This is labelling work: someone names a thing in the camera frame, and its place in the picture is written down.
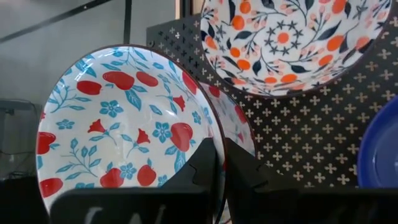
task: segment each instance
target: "blue dish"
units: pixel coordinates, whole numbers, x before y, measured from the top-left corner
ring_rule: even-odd
[[[378,112],[365,132],[358,182],[364,188],[398,187],[398,96]]]

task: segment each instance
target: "black metal stand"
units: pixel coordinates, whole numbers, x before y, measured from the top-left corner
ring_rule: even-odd
[[[232,140],[226,142],[226,192],[235,224],[398,221],[398,190],[300,189]],[[50,218],[53,224],[212,223],[217,167],[213,141],[205,139],[161,188],[71,190],[55,201]]]

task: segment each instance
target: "gray wall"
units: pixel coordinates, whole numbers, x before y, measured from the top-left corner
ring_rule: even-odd
[[[0,0],[0,37],[87,2],[89,0]],[[175,0],[133,0],[131,43],[145,45],[147,27],[174,18]],[[72,63],[89,51],[122,43],[123,28],[124,0],[113,0],[0,44],[0,98],[44,105],[54,84]],[[0,149],[33,151],[35,131],[29,128],[36,129],[35,120],[34,113],[8,116],[6,140]],[[15,169],[24,158],[25,155],[0,155],[0,177]]]

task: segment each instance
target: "plate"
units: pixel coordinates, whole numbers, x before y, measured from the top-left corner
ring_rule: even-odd
[[[391,0],[205,0],[201,39],[227,83],[265,97],[318,88],[352,67],[382,31]]]
[[[256,145],[254,144],[254,133],[242,108],[232,97],[228,96],[219,88],[206,83],[200,83],[200,85],[215,107],[225,137],[232,139],[236,144],[255,156]],[[223,166],[223,168],[220,176],[225,178],[225,166]],[[230,220],[231,214],[229,213],[228,202],[226,202],[221,215],[220,224],[229,223]]]
[[[39,125],[37,172],[47,210],[70,189],[160,187],[209,136],[224,163],[214,111],[186,71],[145,47],[115,45],[84,56],[55,85]]]
[[[358,154],[360,187],[398,187],[398,97],[368,126]]]

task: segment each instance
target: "floral plate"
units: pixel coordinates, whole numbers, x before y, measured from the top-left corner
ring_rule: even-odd
[[[382,31],[391,0],[205,0],[201,39],[235,88],[291,95],[347,71]]]
[[[223,164],[214,111],[190,75],[145,47],[84,56],[55,85],[39,125],[37,170],[47,210],[74,188],[161,186],[209,136]]]
[[[205,83],[200,83],[200,85],[203,87],[216,109],[225,137],[232,139],[236,144],[255,156],[256,147],[253,138],[254,134],[242,108],[230,96],[220,91],[217,87]],[[228,203],[226,202],[221,215],[220,224],[229,223],[230,220],[231,214],[229,213]]]

